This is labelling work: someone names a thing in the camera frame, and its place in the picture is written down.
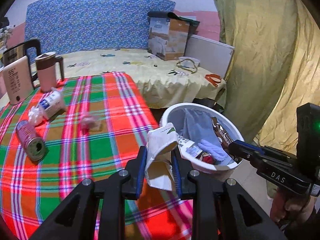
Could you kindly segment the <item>person's right hand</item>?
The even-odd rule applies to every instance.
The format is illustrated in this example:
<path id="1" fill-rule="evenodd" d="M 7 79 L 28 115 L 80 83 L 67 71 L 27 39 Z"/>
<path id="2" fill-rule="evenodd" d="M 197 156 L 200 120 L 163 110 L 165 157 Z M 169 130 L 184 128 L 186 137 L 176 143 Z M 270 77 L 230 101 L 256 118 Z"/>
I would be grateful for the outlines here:
<path id="1" fill-rule="evenodd" d="M 286 215 L 293 217 L 292 226 L 305 223 L 315 209 L 317 197 L 294 196 L 285 189 L 278 188 L 274 195 L 270 218 L 279 223 Z"/>

